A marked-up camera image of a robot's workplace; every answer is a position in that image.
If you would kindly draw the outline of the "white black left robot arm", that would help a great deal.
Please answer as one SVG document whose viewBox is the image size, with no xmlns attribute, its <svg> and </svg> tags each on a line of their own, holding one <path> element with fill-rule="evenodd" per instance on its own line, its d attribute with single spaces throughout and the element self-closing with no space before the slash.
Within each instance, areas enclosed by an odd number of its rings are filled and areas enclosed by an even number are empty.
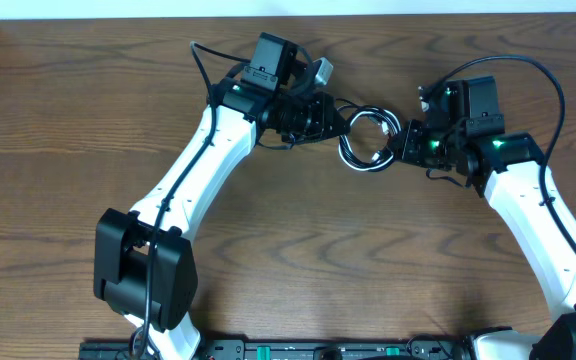
<svg viewBox="0 0 576 360">
<path fill-rule="evenodd" d="M 300 45 L 261 33 L 251 58 L 234 57 L 218 82 L 204 81 L 197 131 L 164 177 L 131 209 L 109 208 L 95 230 L 94 295 L 136 329 L 130 359 L 190 359 L 201 336 L 189 316 L 198 287 L 193 242 L 235 167 L 267 130 L 283 147 L 348 133 L 324 92 L 334 69 Z"/>
</svg>

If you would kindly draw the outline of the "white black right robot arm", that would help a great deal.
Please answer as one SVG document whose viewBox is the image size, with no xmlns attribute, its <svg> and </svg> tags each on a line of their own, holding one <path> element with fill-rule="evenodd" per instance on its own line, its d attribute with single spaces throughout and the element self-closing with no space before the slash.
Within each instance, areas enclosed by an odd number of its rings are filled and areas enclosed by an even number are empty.
<svg viewBox="0 0 576 360">
<path fill-rule="evenodd" d="M 452 359 L 576 359 L 576 219 L 545 155 L 527 133 L 509 134 L 496 82 L 485 76 L 420 88 L 425 118 L 392 143 L 396 159 L 429 172 L 456 171 L 503 219 L 546 300 L 543 335 L 493 327 L 453 345 Z"/>
</svg>

